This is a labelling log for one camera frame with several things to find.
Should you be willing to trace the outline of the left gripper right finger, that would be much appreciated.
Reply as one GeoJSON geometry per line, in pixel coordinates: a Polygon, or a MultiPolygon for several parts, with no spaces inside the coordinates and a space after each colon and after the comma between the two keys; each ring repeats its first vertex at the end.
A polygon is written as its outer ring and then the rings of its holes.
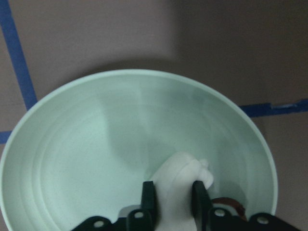
{"type": "Polygon", "coordinates": [[[212,209],[212,201],[202,181],[192,185],[192,215],[197,228],[206,228],[208,212],[212,209]]]}

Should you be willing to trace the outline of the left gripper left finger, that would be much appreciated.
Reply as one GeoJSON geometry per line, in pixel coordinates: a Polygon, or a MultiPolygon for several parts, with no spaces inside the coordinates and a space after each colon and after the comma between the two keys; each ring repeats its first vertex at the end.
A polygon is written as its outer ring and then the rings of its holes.
{"type": "Polygon", "coordinates": [[[152,223],[156,223],[156,190],[153,181],[142,184],[141,208],[150,213],[152,223]]]}

